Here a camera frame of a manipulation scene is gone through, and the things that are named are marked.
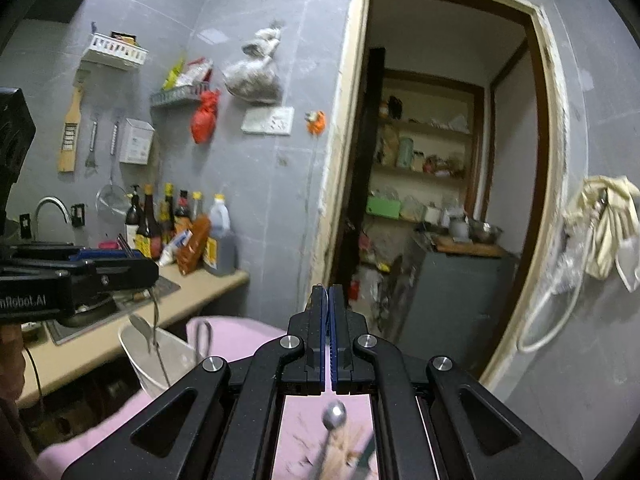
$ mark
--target human hand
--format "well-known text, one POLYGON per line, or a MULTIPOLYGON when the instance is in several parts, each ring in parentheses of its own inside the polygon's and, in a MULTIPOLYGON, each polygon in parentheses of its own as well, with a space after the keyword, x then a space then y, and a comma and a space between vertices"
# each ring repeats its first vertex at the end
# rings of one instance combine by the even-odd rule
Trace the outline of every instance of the human hand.
POLYGON ((0 325, 0 399, 17 400, 24 388, 26 362, 20 325, 0 325))

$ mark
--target chrome faucet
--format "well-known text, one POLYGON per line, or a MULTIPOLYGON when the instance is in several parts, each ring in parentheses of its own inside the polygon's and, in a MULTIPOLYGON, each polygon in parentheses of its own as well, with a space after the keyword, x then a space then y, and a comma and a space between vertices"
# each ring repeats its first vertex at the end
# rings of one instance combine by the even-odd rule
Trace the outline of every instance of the chrome faucet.
POLYGON ((42 206, 44 206, 45 204, 53 204, 57 206, 58 209, 60 209, 60 211, 62 212, 62 216, 65 218, 65 224, 71 224, 71 215, 69 214, 69 211, 66 209, 66 206, 62 203, 62 200, 60 200, 55 196, 46 196, 44 198, 41 198, 40 201, 38 202, 38 205, 36 206, 36 212, 33 215, 33 240, 34 241, 38 240, 38 215, 40 213, 40 209, 42 209, 42 206))

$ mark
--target pink surface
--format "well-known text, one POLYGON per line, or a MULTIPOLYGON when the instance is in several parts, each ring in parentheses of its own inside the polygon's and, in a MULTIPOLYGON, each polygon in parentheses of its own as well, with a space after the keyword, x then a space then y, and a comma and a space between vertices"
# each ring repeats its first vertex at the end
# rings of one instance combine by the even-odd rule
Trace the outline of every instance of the pink surface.
MULTIPOLYGON (((285 334, 280 329, 253 319, 194 318, 187 323, 187 340, 191 345, 194 344, 194 327, 198 319, 208 320, 213 327, 213 343, 209 355, 218 355, 229 362, 249 357, 267 341, 285 334)), ((273 480, 307 478, 326 437, 326 430, 321 421, 322 410, 334 398, 339 398, 345 404, 348 421, 332 438, 326 462, 331 463, 332 468, 324 471, 322 478, 350 478, 352 469, 348 463, 353 464, 357 460, 372 433, 369 397, 336 396, 331 392, 325 392, 319 397, 287 397, 285 400, 273 480)), ((151 398, 140 390, 117 413, 95 428, 64 444, 48 447, 38 457, 38 466, 51 480, 59 480, 72 462, 104 440, 150 402, 151 398)), ((374 462, 375 459, 370 461, 373 467, 374 462)))

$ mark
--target triangular cutout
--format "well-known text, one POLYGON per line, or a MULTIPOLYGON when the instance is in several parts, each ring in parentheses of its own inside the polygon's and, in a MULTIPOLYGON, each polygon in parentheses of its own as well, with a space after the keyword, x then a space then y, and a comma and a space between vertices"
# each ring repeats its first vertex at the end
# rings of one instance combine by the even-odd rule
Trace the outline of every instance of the triangular cutout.
POLYGON ((472 391, 462 388, 460 402, 485 455, 493 456, 518 443, 520 438, 517 433, 505 425, 472 391))
POLYGON ((131 435, 131 443, 159 458, 169 455, 197 396, 195 390, 186 390, 131 435))

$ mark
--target white door frame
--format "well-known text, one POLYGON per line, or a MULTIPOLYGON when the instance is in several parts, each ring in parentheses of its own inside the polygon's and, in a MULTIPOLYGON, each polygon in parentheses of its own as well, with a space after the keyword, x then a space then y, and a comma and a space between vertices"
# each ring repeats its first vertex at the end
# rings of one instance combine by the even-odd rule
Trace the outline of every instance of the white door frame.
MULTIPOLYGON (((516 334, 524 322, 530 299, 534 297, 540 277, 548 263, 554 241, 557 240, 562 197, 566 189, 566 139, 568 133, 568 99, 560 57, 551 26, 543 9, 527 0, 492 0, 527 14, 542 51, 542 63, 548 104, 549 159, 546 175, 546 195, 542 222, 522 293, 502 339, 481 377, 481 383, 490 390, 506 373, 516 353, 516 334)), ((334 257, 337 225, 340 217, 349 147, 353 135, 358 86, 362 70, 365 34, 370 0, 351 0, 345 39, 340 60, 334 111, 330 121, 327 156, 322 177, 320 216, 314 252, 312 254, 310 283, 327 283, 334 257)))

